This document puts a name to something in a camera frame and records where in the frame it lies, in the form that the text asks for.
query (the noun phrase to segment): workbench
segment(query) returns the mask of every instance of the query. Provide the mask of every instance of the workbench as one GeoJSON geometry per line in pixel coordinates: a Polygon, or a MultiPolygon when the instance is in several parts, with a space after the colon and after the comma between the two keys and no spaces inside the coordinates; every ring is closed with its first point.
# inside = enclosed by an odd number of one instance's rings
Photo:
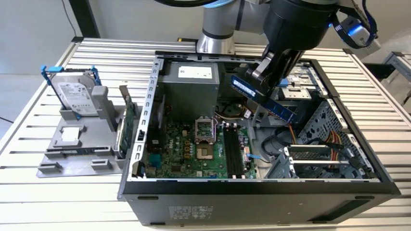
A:
{"type": "MultiPolygon", "coordinates": [[[[236,45],[237,55],[259,56],[264,46],[236,45]]],[[[124,104],[118,85],[128,85],[141,105],[155,51],[195,52],[192,42],[136,42],[85,38],[72,42],[56,65],[96,66],[109,100],[124,104]]],[[[356,56],[337,49],[313,49],[344,106],[396,182],[401,196],[335,225],[257,227],[156,227],[168,230],[411,230],[411,118],[356,56]]],[[[126,202],[117,201],[120,174],[36,177],[37,165],[60,120],[60,103],[41,84],[0,141],[0,230],[151,230],[141,227],[126,202]]]]}

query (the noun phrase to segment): green circuit board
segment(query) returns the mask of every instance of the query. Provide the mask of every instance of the green circuit board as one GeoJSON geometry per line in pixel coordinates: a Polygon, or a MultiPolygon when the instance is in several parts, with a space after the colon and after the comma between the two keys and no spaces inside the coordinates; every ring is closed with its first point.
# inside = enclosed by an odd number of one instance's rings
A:
{"type": "MultiPolygon", "coordinates": [[[[245,128],[237,129],[239,139],[248,148],[245,128]]],[[[255,178],[255,165],[249,161],[245,178],[255,178]]],[[[212,145],[195,143],[195,124],[169,122],[165,131],[165,147],[163,148],[161,164],[155,170],[149,167],[147,177],[156,178],[207,178],[224,179],[227,162],[224,154],[223,127],[216,127],[216,141],[212,145]]]]}

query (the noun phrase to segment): white wall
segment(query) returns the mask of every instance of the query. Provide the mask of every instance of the white wall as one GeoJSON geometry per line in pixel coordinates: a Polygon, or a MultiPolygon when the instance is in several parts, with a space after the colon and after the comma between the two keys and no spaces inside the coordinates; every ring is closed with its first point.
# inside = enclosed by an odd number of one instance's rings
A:
{"type": "MultiPolygon", "coordinates": [[[[68,0],[65,6],[77,29],[68,0]]],[[[60,0],[0,0],[0,74],[38,74],[42,64],[56,64],[72,37],[60,0]]]]}
{"type": "MultiPolygon", "coordinates": [[[[153,0],[89,0],[100,35],[126,40],[176,41],[197,39],[203,7],[175,8],[153,0]]],[[[264,36],[239,32],[240,43],[264,44],[264,36]]]]}
{"type": "MultiPolygon", "coordinates": [[[[90,0],[100,34],[104,38],[176,41],[179,37],[196,39],[203,26],[203,8],[173,8],[153,0],[90,0]]],[[[368,0],[367,7],[377,21],[379,41],[407,29],[411,22],[411,0],[368,0]]],[[[260,35],[236,32],[240,43],[265,44],[260,35]]],[[[331,29],[320,44],[341,48],[344,44],[331,29]]]]}

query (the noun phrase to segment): robotic arm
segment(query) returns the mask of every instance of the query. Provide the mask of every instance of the robotic arm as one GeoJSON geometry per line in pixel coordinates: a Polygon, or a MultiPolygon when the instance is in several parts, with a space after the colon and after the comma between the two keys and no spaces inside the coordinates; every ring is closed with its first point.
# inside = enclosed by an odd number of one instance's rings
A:
{"type": "Polygon", "coordinates": [[[368,47],[376,38],[376,23],[365,8],[365,0],[361,1],[365,15],[353,0],[155,1],[175,7],[207,4],[197,52],[233,54],[235,30],[264,32],[268,45],[261,62],[245,73],[247,82],[263,99],[269,97],[279,81],[289,74],[304,51],[319,45],[331,24],[353,49],[368,47]],[[369,32],[369,37],[361,44],[351,39],[339,22],[337,12],[356,18],[369,32]]]}
{"type": "Polygon", "coordinates": [[[363,0],[363,7],[367,16],[363,15],[352,0],[271,1],[264,21],[268,46],[260,65],[247,72],[252,85],[260,92],[271,94],[272,88],[289,74],[304,51],[319,45],[329,24],[353,49],[369,46],[376,37],[376,23],[367,11],[365,0],[363,0]],[[336,17],[337,11],[356,17],[369,31],[364,44],[356,44],[348,36],[336,17]]]}

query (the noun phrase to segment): black plastic part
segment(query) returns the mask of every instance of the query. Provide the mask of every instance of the black plastic part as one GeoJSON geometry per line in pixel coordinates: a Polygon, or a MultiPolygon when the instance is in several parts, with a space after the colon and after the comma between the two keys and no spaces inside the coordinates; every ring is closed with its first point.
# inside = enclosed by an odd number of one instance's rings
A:
{"type": "Polygon", "coordinates": [[[84,37],[80,37],[80,36],[74,36],[70,40],[70,42],[82,42],[84,40],[84,37]]]}
{"type": "Polygon", "coordinates": [[[197,7],[213,3],[216,0],[155,0],[156,2],[172,7],[197,7]]]}
{"type": "Polygon", "coordinates": [[[137,196],[138,200],[145,200],[145,201],[156,201],[159,199],[157,196],[137,196]]]}
{"type": "Polygon", "coordinates": [[[207,37],[211,37],[212,39],[228,39],[233,36],[233,33],[231,33],[228,35],[215,35],[215,34],[211,34],[209,32],[207,32],[204,29],[203,29],[203,34],[207,37]]]}
{"type": "Polygon", "coordinates": [[[197,39],[191,39],[191,38],[179,38],[177,42],[197,42],[197,39]]]}
{"type": "Polygon", "coordinates": [[[74,14],[82,37],[100,38],[94,16],[88,0],[68,0],[74,14]]]}
{"type": "Polygon", "coordinates": [[[343,51],[345,52],[345,54],[353,54],[352,50],[348,48],[343,48],[343,51]]]}
{"type": "Polygon", "coordinates": [[[137,141],[141,141],[144,139],[144,134],[145,134],[145,132],[143,130],[140,130],[138,135],[137,135],[137,141]]]}
{"type": "Polygon", "coordinates": [[[328,30],[329,15],[336,10],[336,4],[320,5],[301,0],[271,1],[264,22],[269,51],[276,53],[287,49],[305,51],[315,48],[328,30]]]}
{"type": "Polygon", "coordinates": [[[373,200],[375,196],[356,196],[355,199],[356,200],[373,200]]]}
{"type": "Polygon", "coordinates": [[[144,172],[145,172],[145,164],[143,163],[143,161],[138,161],[136,176],[144,177],[144,172]]]}
{"type": "Polygon", "coordinates": [[[364,66],[379,81],[385,79],[395,71],[395,67],[391,64],[364,64],[364,66]]]}
{"type": "Polygon", "coordinates": [[[348,213],[349,211],[352,211],[353,209],[356,209],[357,207],[360,207],[361,205],[364,205],[368,202],[369,202],[369,200],[345,201],[340,205],[340,207],[337,207],[335,210],[332,210],[331,212],[327,212],[327,214],[323,214],[319,217],[315,217],[309,221],[312,221],[312,222],[315,222],[315,221],[332,221],[336,218],[339,218],[341,215],[344,215],[345,213],[348,213]]]}
{"type": "Polygon", "coordinates": [[[180,195],[236,195],[236,194],[389,194],[400,195],[393,182],[177,182],[128,181],[121,194],[180,194],[180,195]]]}
{"type": "Polygon", "coordinates": [[[225,162],[228,176],[240,177],[244,173],[243,162],[240,158],[240,143],[237,130],[233,127],[223,128],[224,148],[225,148],[225,162]]]}
{"type": "Polygon", "coordinates": [[[149,225],[165,225],[165,222],[151,222],[149,225]]]}

